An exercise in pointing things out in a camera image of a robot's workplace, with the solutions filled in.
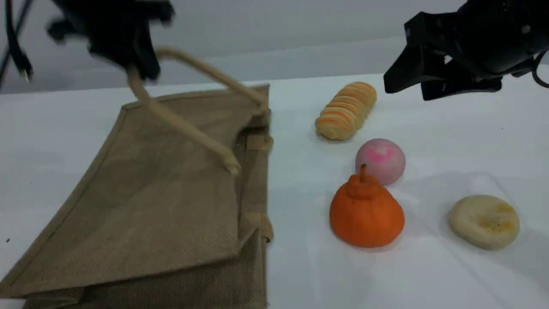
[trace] white table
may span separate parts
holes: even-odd
[[[320,140],[313,127],[319,111],[356,80],[378,90],[373,113],[351,141]],[[385,94],[381,75],[270,83],[270,309],[549,307],[549,91],[525,76],[504,79],[498,93],[423,102],[419,87]],[[0,96],[0,276],[82,177],[120,106],[134,100],[128,89]],[[407,156],[403,178],[390,188],[406,226],[387,248],[357,250],[332,234],[327,213],[356,151],[375,137]],[[474,193],[516,206],[522,229],[512,246],[487,252],[449,233],[446,213]]]

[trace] white wall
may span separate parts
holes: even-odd
[[[15,7],[21,2],[14,0]],[[450,12],[464,2],[172,0],[174,23],[168,29],[153,26],[152,38],[156,45],[183,48],[241,80],[382,73],[405,45],[404,22],[420,11]],[[50,0],[35,0],[20,39],[35,80],[26,84],[11,66],[2,92],[123,86],[123,72],[91,58],[85,42],[57,46],[47,37],[44,28],[56,15]],[[2,26],[0,44],[4,42]],[[187,68],[164,65],[159,82],[205,81]]]

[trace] burlap fabric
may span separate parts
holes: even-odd
[[[268,86],[256,89],[268,94]],[[26,308],[265,308],[270,115],[230,91],[158,98],[234,149],[218,158],[136,103],[0,283]]]

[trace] rope handle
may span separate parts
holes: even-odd
[[[178,51],[171,48],[159,48],[156,50],[156,56],[158,59],[172,58],[180,62],[185,62],[191,67],[198,69],[205,75],[212,77],[214,80],[225,84],[230,90],[255,102],[258,106],[257,114],[262,114],[268,109],[268,98],[266,96],[245,87],[232,77],[225,75],[223,72],[213,68],[208,63],[196,59],[184,51]],[[148,108],[154,116],[172,126],[183,136],[188,137],[197,144],[202,145],[206,149],[215,153],[231,175],[238,174],[241,170],[241,166],[234,156],[234,153],[229,148],[209,137],[206,133],[197,129],[194,125],[186,121],[181,116],[175,114],[165,106],[158,104],[158,101],[151,97],[149,92],[145,89],[143,81],[139,77],[139,73],[135,67],[129,68],[127,81],[130,89],[137,98],[137,101],[141,103],[141,105]]]

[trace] pink ball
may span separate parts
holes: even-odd
[[[356,173],[366,164],[366,174],[374,176],[381,185],[396,182],[404,173],[406,158],[399,146],[384,139],[367,141],[356,154]]]

